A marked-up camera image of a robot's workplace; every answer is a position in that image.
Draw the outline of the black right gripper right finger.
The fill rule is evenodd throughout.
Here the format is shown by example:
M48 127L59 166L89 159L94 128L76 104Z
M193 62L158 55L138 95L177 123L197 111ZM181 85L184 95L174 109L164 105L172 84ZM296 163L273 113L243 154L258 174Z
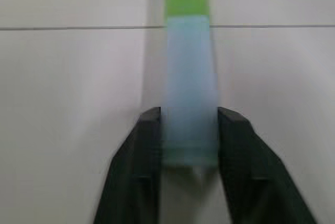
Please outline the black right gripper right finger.
M236 111L218 107L219 172L232 223L316 223L282 160Z

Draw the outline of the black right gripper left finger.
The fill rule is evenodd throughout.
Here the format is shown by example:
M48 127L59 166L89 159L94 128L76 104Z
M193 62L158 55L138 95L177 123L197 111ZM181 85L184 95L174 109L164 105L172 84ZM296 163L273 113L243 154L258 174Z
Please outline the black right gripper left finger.
M143 112L111 159L94 223L159 223L161 108Z

